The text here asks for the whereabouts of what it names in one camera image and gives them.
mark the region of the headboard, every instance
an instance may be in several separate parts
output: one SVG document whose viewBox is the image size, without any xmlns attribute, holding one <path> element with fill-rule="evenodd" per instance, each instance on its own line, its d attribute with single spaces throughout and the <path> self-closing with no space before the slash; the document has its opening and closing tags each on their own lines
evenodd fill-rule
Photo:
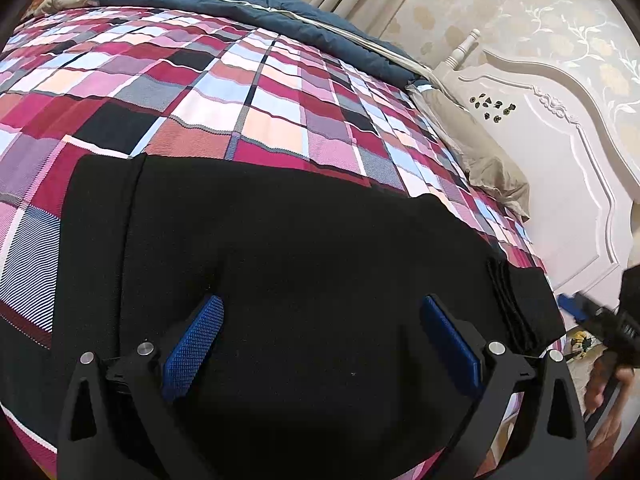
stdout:
<svg viewBox="0 0 640 480">
<path fill-rule="evenodd" d="M 457 70 L 478 36 L 474 30 L 436 76 L 529 180 L 525 229 L 554 293 L 583 290 L 615 308 L 633 243 L 631 206 L 640 202 L 638 167 L 599 98 L 556 65 L 486 48 L 485 64 Z"/>
</svg>

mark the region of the silver bolt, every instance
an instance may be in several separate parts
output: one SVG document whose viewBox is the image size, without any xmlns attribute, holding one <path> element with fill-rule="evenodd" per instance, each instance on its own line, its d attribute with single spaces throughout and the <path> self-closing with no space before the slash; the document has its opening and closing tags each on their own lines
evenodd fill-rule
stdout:
<svg viewBox="0 0 640 480">
<path fill-rule="evenodd" d="M 502 354 L 504 354 L 505 350 L 506 350 L 506 348 L 499 341 L 491 341 L 489 343 L 489 352 L 491 352 L 492 354 L 502 355 Z"/>
<path fill-rule="evenodd" d="M 154 351 L 154 344 L 151 341 L 145 341 L 138 345 L 139 355 L 149 355 Z"/>
<path fill-rule="evenodd" d="M 87 365 L 93 360 L 94 360 L 94 353 L 93 352 L 85 352 L 84 354 L 82 354 L 80 356 L 80 362 L 83 365 Z"/>
<path fill-rule="evenodd" d="M 556 349 L 549 351 L 549 357 L 551 357 L 556 363 L 564 361 L 564 356 Z"/>
</svg>

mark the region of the blue textured pad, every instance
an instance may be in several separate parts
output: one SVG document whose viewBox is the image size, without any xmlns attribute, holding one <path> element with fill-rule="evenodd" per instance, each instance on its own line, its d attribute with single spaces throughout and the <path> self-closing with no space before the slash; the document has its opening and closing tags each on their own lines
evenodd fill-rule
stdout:
<svg viewBox="0 0 640 480">
<path fill-rule="evenodd" d="M 481 364 L 431 296 L 422 302 L 420 323 L 457 390 L 469 397 L 481 394 Z"/>
<path fill-rule="evenodd" d="M 212 296 L 184 333 L 162 369 L 162 397 L 174 402 L 189 391 L 225 316 L 222 300 Z"/>
<path fill-rule="evenodd" d="M 558 299 L 556 301 L 558 302 L 558 306 L 562 310 L 565 310 L 569 314 L 574 316 L 575 320 L 578 323 L 580 323 L 581 321 L 584 321 L 585 319 L 587 319 L 587 315 L 580 309 L 580 307 L 578 306 L 577 301 L 575 301 L 574 298 L 572 298 L 570 296 L 566 296 L 564 294 L 560 294 L 560 296 L 558 296 Z"/>
</svg>

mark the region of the wall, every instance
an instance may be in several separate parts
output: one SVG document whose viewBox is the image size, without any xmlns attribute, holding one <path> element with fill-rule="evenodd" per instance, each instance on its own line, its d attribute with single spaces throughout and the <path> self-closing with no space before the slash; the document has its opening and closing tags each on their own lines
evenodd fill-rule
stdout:
<svg viewBox="0 0 640 480">
<path fill-rule="evenodd" d="M 501 53 L 582 75 L 640 166 L 640 46 L 610 0 L 405 0 L 382 38 L 436 66 L 472 28 Z"/>
</svg>

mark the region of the checkered bedspread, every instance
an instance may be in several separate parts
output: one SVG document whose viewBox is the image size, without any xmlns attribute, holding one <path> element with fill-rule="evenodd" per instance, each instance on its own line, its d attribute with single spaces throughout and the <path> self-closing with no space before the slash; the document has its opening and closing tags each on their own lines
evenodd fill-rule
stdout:
<svg viewBox="0 0 640 480">
<path fill-rule="evenodd" d="M 0 61 L 0 316 L 39 344 L 50 347 L 76 162 L 142 151 L 432 193 L 512 263 L 541 265 L 519 221 L 467 185 L 404 92 L 225 18 L 69 10 L 18 28 Z"/>
</svg>

